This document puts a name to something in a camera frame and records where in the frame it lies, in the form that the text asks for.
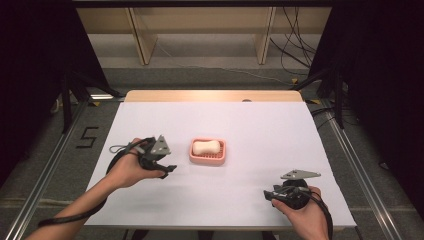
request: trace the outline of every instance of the white surface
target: white surface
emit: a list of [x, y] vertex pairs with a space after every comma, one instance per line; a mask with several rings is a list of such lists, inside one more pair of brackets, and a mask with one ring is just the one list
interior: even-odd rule
[[[303, 102], [121, 103], [88, 188], [105, 174], [112, 145], [163, 134], [178, 165], [162, 179], [144, 180], [113, 193], [88, 225], [150, 229], [282, 229], [287, 218], [263, 190], [282, 184], [293, 169], [322, 174], [307, 179], [322, 189], [334, 226], [355, 226], [332, 174], [313, 119]], [[189, 160], [191, 140], [225, 139], [223, 165]]]

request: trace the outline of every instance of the metal rail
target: metal rail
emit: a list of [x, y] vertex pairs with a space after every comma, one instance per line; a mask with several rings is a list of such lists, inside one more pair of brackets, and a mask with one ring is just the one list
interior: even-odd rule
[[[331, 105], [323, 101], [324, 107], [330, 107]], [[333, 115], [327, 112], [327, 118], [331, 119], [331, 127], [343, 148], [344, 153], [349, 161], [352, 170], [358, 179], [359, 185], [362, 188], [362, 191], [365, 194], [368, 203], [370, 204], [371, 209], [373, 210], [375, 217], [380, 224], [380, 227], [386, 236], [387, 239], [392, 240], [401, 240], [402, 237], [397, 229], [395, 222], [389, 211], [387, 210], [385, 204], [378, 195], [374, 185], [372, 184], [365, 168], [363, 167], [358, 155], [355, 152], [352, 144], [350, 143], [349, 138], [346, 135], [346, 132], [343, 129], [340, 129], [336, 121], [333, 119]]]
[[51, 177], [53, 176], [56, 167], [59, 163], [59, 160], [66, 149], [66, 145], [69, 141], [70, 136], [72, 135], [75, 125], [81, 117], [82, 112], [87, 106], [87, 102], [79, 102], [75, 113], [74, 113], [74, 121], [70, 125], [68, 131], [62, 134], [58, 143], [56, 144], [53, 153], [51, 154], [49, 160], [47, 161], [46, 166], [43, 169], [40, 177], [37, 180], [34, 188], [32, 189], [30, 195], [26, 199], [21, 211], [13, 222], [9, 233], [6, 237], [7, 240], [17, 240], [21, 239], [24, 234], [28, 223], [30, 222], [32, 215], [34, 214], [38, 202], [41, 199], [44, 190], [46, 189], [48, 183], [50, 182]]

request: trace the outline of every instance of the wrist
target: wrist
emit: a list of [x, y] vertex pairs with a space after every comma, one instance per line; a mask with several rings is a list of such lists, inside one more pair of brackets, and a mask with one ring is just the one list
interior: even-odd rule
[[103, 189], [104, 192], [108, 194], [111, 194], [119, 189], [119, 185], [116, 183], [116, 181], [108, 177], [108, 175], [103, 177], [97, 184]]

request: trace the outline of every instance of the pink soap dish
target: pink soap dish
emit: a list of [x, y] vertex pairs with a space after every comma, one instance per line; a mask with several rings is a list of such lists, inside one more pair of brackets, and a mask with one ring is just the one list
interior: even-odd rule
[[[193, 154], [193, 143], [208, 142], [216, 140], [219, 142], [220, 151], [218, 153], [203, 153], [200, 155]], [[222, 165], [225, 162], [225, 141], [222, 139], [212, 139], [212, 138], [195, 138], [191, 141], [190, 145], [190, 161], [197, 164], [205, 165]]]

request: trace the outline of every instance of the white soap bar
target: white soap bar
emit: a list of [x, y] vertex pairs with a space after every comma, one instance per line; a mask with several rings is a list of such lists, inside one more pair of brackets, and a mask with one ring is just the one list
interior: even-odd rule
[[221, 146], [217, 140], [207, 141], [207, 142], [201, 142], [196, 141], [193, 143], [193, 154], [194, 155], [201, 155], [205, 153], [219, 153], [221, 150]]

